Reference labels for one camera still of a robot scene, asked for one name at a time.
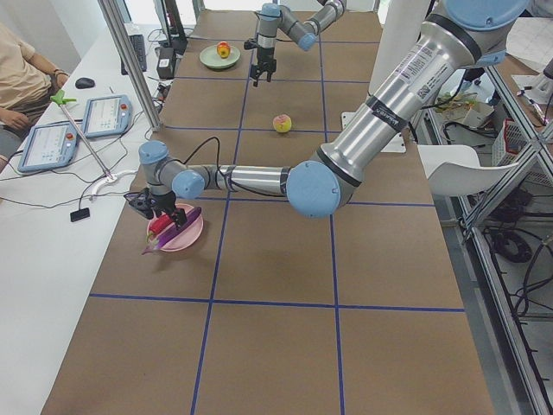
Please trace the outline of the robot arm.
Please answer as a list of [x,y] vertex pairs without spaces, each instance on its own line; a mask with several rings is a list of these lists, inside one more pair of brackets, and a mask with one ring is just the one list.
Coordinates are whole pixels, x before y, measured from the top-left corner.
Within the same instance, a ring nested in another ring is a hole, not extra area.
[[178,227],[187,216],[176,200],[197,198],[207,189],[283,197],[309,218],[333,214],[363,182],[368,163],[456,70],[504,58],[507,35],[525,8],[524,1],[439,2],[423,20],[416,43],[339,136],[295,167],[187,165],[164,143],[149,141],[139,150],[147,185],[127,194],[127,202],[147,219],[166,214]]
[[257,61],[251,64],[249,77],[257,87],[265,74],[270,82],[277,70],[275,48],[278,31],[285,34],[301,50],[309,51],[321,32],[337,22],[346,12],[346,0],[319,1],[321,9],[305,22],[301,22],[288,6],[265,3],[257,12],[258,24],[255,36],[244,42],[245,50],[256,50]]

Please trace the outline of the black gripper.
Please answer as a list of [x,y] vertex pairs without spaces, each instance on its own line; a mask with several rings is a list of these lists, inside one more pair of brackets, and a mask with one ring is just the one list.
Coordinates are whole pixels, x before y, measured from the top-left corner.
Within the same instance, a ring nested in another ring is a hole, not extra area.
[[272,74],[277,70],[274,48],[257,47],[257,63],[251,65],[250,77],[253,79],[253,86],[258,87],[262,75],[266,74],[267,82],[271,82]]
[[176,229],[182,228],[186,223],[185,211],[176,210],[176,195],[173,191],[169,191],[163,195],[149,193],[148,200],[149,206],[156,218],[160,217],[162,214],[171,216],[171,220],[175,223]]

